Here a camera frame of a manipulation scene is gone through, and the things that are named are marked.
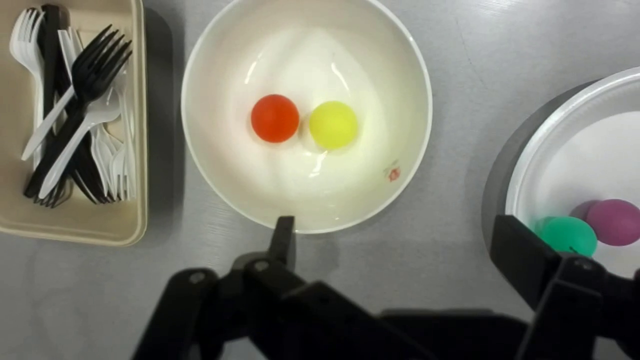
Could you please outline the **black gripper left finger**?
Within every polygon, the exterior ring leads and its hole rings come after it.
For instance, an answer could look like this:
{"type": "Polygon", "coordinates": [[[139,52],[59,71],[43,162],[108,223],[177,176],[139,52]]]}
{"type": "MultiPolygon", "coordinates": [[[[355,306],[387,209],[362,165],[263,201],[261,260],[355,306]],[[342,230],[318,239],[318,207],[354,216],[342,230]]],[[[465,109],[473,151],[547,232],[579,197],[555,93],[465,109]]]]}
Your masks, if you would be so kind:
{"type": "Polygon", "coordinates": [[[296,217],[294,216],[280,216],[276,219],[271,239],[267,246],[267,253],[282,266],[292,267],[296,258],[296,232],[294,232],[296,217]]]}

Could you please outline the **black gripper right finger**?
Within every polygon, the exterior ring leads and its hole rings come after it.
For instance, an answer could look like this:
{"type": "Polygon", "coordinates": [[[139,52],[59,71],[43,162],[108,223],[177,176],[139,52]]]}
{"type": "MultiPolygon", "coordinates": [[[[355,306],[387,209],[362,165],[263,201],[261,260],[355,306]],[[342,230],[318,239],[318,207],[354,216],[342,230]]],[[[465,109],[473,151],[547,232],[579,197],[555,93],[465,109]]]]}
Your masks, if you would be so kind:
{"type": "Polygon", "coordinates": [[[560,264],[560,253],[543,243],[516,216],[501,214],[494,219],[490,260],[519,298],[529,308],[536,308],[547,280],[560,264]]]}

